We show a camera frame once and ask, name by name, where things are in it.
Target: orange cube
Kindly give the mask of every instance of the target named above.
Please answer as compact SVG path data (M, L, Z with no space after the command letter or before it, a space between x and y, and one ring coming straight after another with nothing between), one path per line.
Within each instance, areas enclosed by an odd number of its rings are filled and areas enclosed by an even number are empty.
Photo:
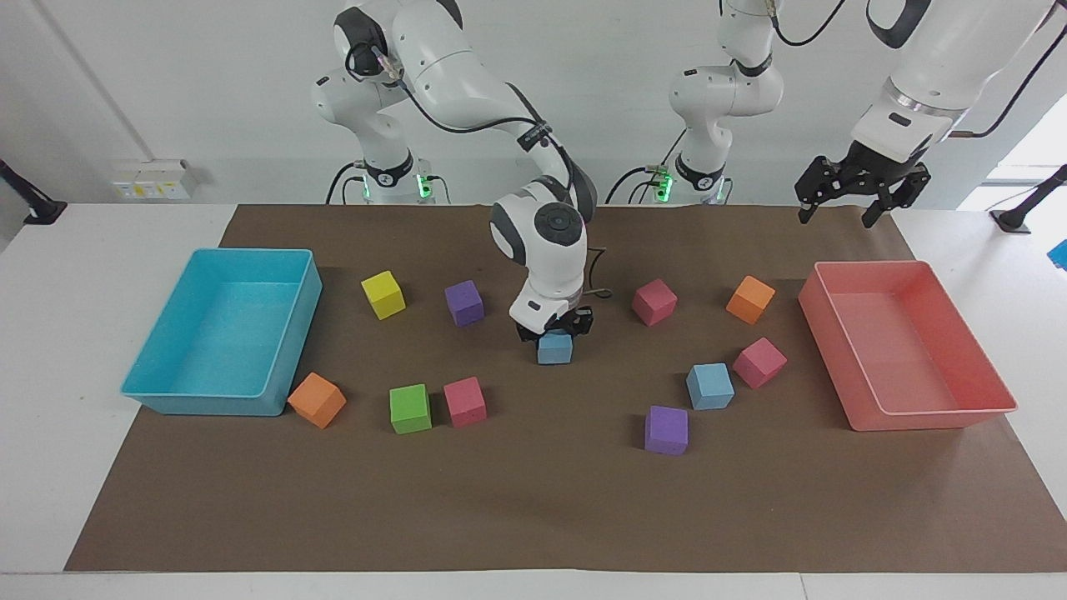
M345 407L345 396L336 385L313 373L289 396L289 406L319 429L325 429Z
M774 297L775 288L748 275L730 299L727 311L748 325L755 325Z

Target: pink plastic tray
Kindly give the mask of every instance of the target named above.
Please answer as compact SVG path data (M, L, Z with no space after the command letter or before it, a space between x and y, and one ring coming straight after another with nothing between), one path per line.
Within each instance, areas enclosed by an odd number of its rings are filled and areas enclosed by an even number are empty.
M816 263L800 306L857 431L968 427L1018 408L926 263Z

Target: yellow cube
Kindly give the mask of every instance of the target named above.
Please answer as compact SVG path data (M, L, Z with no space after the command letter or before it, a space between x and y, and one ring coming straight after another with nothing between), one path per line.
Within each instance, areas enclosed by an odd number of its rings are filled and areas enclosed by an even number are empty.
M367 295L370 307L378 315L378 320L383 320L408 307L403 301L403 294L397 280L393 278L393 271L385 271L363 282L363 291Z

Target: cube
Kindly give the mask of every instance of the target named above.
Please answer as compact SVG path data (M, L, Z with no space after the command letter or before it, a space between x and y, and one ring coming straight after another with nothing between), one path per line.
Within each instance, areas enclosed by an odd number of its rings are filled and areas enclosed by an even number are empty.
M473 281L458 283L445 289L448 312L452 314L456 327L466 327L485 318L485 306Z
M634 295L634 312L649 327L671 316L675 306L678 306L678 296L662 279L641 287Z
M752 344L734 361L734 372L753 390L774 379L789 362L766 337Z
M570 364L573 352L574 340L566 331L547 331L537 343L538 364Z
M680 408L652 407L644 419L644 449L681 456L689 446L689 413Z
M1067 270L1067 239L1049 252L1049 258L1052 259L1053 265Z
M375 310L378 320L384 320L408 307L403 294L392 271L378 273L363 282L363 291L367 295L370 307Z
M389 420L397 433L414 433L433 428L430 420L430 396L426 385L409 385L389 390Z
M722 363L694 366L685 378L685 384L689 388L689 399L695 410L727 408L734 396L730 372Z
M466 427L485 421L485 398L477 377L445 385L445 401L452 416L452 427Z
M775 288L748 275L730 299L727 311L748 325L755 325L774 297Z
M293 390L289 406L319 429L325 429L345 408L345 395L336 385L312 373Z

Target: blue object on floor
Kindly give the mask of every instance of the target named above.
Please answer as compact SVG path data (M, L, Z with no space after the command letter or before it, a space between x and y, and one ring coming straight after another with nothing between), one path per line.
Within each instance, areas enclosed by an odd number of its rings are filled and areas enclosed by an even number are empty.
M727 408L733 399L733 383L730 382L730 372L727 365L699 364L685 378L689 388L689 399L695 410L714 410Z
M308 250L195 251L122 393L163 414L281 414L321 291Z
M574 352L574 341L571 334L562 331L548 331L538 341L538 364L570 364Z
M1052 252L1049 252L1049 258L1052 258L1053 265L1067 270L1067 239L1053 248Z

